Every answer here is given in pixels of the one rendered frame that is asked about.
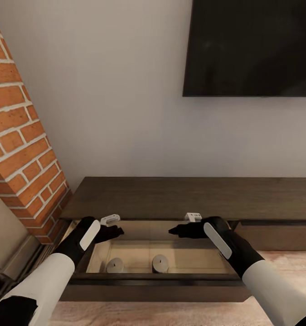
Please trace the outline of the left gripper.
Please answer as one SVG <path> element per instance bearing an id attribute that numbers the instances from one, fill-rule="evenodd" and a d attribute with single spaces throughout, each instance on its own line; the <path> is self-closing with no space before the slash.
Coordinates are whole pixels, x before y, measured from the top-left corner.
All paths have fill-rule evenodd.
<path id="1" fill-rule="evenodd" d="M 118 228 L 117 225 L 111 226 L 111 227 L 105 227 L 105 234 L 104 236 L 99 239 L 99 240 L 94 240 L 94 243 L 99 243 L 102 241 L 107 241 L 107 240 L 111 240 L 114 239 L 116 237 L 118 237 L 119 235 L 124 234 L 123 229 L 122 228 Z"/>

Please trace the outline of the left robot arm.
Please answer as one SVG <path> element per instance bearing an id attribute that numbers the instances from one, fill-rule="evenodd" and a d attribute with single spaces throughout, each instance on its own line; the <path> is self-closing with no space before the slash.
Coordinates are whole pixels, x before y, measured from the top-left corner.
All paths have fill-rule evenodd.
<path id="1" fill-rule="evenodd" d="M 124 234 L 119 215 L 84 217 L 31 275 L 0 300 L 0 326 L 47 326 L 63 291 L 90 244 Z"/>

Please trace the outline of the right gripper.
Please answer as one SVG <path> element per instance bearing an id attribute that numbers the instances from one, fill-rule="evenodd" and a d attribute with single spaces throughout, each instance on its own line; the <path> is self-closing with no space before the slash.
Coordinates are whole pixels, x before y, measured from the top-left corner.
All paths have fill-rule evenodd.
<path id="1" fill-rule="evenodd" d="M 170 234 L 179 235 L 180 238 L 191 238 L 198 239 L 199 237 L 196 235 L 194 227 L 196 223 L 189 224 L 179 224 L 176 228 L 169 230 Z"/>

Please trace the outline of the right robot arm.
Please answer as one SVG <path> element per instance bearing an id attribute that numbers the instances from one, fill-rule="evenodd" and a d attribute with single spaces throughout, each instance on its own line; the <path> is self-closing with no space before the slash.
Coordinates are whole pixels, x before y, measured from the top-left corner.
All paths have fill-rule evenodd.
<path id="1" fill-rule="evenodd" d="M 210 239 L 245 283 L 274 326 L 306 326 L 306 295 L 285 279 L 220 216 L 187 213 L 169 230 L 180 238 Z"/>

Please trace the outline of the pillar candle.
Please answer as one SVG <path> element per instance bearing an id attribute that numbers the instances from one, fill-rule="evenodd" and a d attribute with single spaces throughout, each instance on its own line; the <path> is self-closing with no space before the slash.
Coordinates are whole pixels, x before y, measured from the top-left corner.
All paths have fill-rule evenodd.
<path id="1" fill-rule="evenodd" d="M 126 273 L 124 262 L 120 258 L 115 258 L 107 265 L 107 273 Z"/>
<path id="2" fill-rule="evenodd" d="M 163 254 L 156 255 L 152 260 L 153 273 L 168 273 L 169 261 Z"/>

